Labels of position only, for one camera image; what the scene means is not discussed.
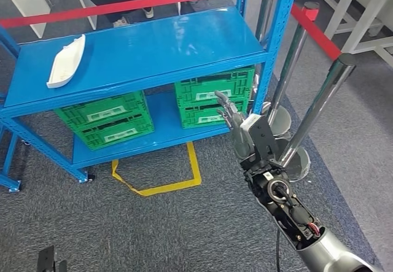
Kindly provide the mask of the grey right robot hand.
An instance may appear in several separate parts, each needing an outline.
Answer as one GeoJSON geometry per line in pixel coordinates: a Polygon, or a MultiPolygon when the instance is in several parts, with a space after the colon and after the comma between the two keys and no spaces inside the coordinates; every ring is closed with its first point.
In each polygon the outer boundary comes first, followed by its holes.
{"type": "Polygon", "coordinates": [[[251,114],[245,118],[241,111],[238,111],[235,103],[225,94],[220,91],[215,91],[214,94],[218,98],[218,103],[222,106],[222,109],[217,109],[217,112],[229,128],[235,155],[241,160],[244,160],[253,154],[254,143],[250,134],[250,129],[260,117],[251,114]]]}

